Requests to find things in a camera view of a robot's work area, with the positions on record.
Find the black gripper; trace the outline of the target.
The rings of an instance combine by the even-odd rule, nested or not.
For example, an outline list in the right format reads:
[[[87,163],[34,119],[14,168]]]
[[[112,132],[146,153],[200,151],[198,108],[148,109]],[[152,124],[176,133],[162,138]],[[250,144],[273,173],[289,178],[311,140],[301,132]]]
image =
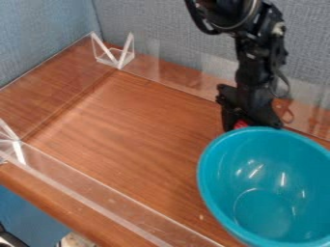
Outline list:
[[[273,108],[275,95],[271,90],[261,87],[226,84],[217,86],[217,103],[222,107],[222,125],[225,131],[232,131],[238,122],[250,126],[269,126],[276,129],[284,128],[284,122]]]

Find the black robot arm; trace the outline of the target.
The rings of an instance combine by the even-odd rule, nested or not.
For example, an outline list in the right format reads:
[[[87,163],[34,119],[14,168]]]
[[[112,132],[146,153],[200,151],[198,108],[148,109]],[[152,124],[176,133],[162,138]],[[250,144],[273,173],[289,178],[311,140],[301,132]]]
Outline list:
[[[217,86],[224,129],[241,125],[284,127],[273,102],[287,97],[277,91],[289,80],[280,68],[287,64],[287,26],[283,12],[271,0],[185,0],[200,30],[229,34],[236,40],[238,70],[236,86]]]

